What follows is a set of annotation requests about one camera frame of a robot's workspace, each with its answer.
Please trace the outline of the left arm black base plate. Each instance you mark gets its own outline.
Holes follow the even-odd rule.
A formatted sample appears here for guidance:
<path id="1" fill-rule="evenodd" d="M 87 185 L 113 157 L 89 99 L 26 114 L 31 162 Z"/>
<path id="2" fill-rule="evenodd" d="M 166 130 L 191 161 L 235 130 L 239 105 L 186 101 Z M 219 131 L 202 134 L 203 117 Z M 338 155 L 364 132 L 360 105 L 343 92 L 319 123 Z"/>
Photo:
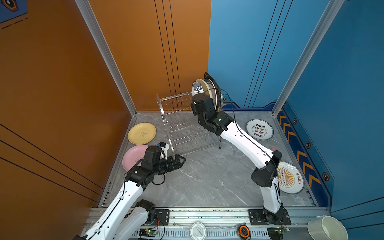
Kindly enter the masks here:
<path id="1" fill-rule="evenodd" d="M 158 209 L 150 210 L 144 226 L 155 226 L 163 223 L 165 226 L 169 224 L 170 210 L 169 209 Z"/>

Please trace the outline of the pink round plate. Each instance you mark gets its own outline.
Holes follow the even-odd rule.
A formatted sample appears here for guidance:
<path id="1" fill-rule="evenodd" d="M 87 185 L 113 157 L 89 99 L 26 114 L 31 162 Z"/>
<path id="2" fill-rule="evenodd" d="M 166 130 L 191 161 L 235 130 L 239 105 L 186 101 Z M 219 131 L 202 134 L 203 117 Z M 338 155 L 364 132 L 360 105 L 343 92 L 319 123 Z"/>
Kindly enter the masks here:
<path id="1" fill-rule="evenodd" d="M 144 157 L 148 145 L 137 145 L 130 148 L 124 155 L 122 166 L 126 171 L 129 171 L 134 165 Z"/>

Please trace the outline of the white plate orange sunburst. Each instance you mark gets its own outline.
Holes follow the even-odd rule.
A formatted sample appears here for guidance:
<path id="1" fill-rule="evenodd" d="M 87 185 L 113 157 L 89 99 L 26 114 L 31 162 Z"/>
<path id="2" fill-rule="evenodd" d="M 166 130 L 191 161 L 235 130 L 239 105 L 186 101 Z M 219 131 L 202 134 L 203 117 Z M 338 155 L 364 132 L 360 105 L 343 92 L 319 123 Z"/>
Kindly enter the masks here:
<path id="1" fill-rule="evenodd" d="M 296 167 L 288 162 L 279 162 L 278 181 L 280 190 L 286 194 L 298 194 L 304 189 L 304 178 Z"/>

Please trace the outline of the black floral square plate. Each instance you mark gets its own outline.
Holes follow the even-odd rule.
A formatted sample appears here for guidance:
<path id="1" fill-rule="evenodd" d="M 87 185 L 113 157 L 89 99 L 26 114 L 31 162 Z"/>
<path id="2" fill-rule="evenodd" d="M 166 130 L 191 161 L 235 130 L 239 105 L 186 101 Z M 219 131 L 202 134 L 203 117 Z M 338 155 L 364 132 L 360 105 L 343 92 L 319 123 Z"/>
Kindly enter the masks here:
<path id="1" fill-rule="evenodd" d="M 214 90 L 216 92 L 216 110 L 222 111 L 223 110 L 223 93 L 217 82 L 213 79 L 213 77 L 208 74 L 207 72 L 204 73 L 204 80 L 207 83 L 211 83 L 214 87 Z"/>

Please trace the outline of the steel wire dish rack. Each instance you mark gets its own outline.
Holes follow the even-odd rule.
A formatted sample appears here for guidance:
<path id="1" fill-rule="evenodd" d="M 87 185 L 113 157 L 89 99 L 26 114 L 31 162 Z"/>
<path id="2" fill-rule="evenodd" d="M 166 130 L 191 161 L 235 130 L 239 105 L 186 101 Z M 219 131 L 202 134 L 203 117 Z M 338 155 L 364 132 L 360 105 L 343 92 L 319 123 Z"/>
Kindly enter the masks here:
<path id="1" fill-rule="evenodd" d="M 191 108 L 191 92 L 156 97 L 173 155 L 185 156 L 213 146 L 222 147 L 220 137 L 198 124 L 198 117 L 194 116 Z"/>

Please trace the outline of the cream round plate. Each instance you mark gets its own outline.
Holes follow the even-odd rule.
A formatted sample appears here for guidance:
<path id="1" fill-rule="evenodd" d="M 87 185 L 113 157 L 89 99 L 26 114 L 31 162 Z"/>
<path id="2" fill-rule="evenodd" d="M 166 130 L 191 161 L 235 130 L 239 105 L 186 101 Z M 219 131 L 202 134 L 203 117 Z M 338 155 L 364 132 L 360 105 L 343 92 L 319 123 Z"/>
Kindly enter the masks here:
<path id="1" fill-rule="evenodd" d="M 204 81 L 207 83 L 208 85 L 208 93 L 210 95 L 210 97 L 212 98 L 213 100 L 213 103 L 214 103 L 214 107 L 216 108 L 217 107 L 217 94 L 216 94 L 216 88 L 213 84 L 213 82 L 209 79 L 204 79 Z"/>

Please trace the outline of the white plate green quatrefoil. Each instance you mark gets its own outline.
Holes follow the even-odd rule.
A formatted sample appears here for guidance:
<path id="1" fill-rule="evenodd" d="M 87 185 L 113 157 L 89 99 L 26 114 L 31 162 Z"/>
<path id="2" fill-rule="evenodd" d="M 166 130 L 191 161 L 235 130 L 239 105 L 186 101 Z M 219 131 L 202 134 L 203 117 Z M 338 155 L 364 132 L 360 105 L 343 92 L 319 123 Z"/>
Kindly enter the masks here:
<path id="1" fill-rule="evenodd" d="M 208 90 L 207 83 L 202 79 L 197 79 L 193 82 L 192 94 L 193 96 L 199 93 L 205 93 Z"/>

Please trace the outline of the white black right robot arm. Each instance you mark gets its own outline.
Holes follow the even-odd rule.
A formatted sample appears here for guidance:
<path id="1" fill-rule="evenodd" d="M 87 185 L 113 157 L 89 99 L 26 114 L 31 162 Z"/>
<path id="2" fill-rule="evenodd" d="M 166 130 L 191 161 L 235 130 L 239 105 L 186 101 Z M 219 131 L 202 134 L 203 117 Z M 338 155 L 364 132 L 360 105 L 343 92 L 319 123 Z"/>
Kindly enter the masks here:
<path id="1" fill-rule="evenodd" d="M 264 205 L 262 221 L 268 225 L 291 225 L 279 191 L 278 165 L 282 158 L 279 151 L 267 149 L 244 132 L 230 115 L 216 111 L 213 100 L 204 93 L 192 96 L 193 114 L 205 130 L 230 142 L 255 165 L 251 179 L 261 189 Z"/>

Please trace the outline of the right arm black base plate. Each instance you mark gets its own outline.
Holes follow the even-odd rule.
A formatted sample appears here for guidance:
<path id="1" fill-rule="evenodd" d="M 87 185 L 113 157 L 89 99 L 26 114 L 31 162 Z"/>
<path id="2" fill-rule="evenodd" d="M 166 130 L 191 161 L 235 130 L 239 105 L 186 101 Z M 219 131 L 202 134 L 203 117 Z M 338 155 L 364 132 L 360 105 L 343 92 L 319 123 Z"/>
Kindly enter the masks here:
<path id="1" fill-rule="evenodd" d="M 250 223 L 252 226 L 261 225 L 281 225 L 290 226 L 292 224 L 288 211 L 284 208 L 277 213 L 271 213 L 264 209 L 248 210 Z"/>

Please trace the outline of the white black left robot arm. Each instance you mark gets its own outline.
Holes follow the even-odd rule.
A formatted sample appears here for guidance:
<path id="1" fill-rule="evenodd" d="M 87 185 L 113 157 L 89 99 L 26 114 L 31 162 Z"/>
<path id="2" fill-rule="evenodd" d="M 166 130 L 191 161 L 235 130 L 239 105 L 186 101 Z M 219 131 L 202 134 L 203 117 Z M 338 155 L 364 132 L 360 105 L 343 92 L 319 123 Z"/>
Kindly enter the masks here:
<path id="1" fill-rule="evenodd" d="M 129 212 L 156 175 L 165 175 L 180 169 L 186 158 L 175 154 L 167 156 L 168 145 L 149 146 L 145 155 L 124 175 L 123 185 L 103 215 L 83 235 L 75 240 L 128 240 L 142 225 L 154 221 L 156 206 L 140 201 Z"/>

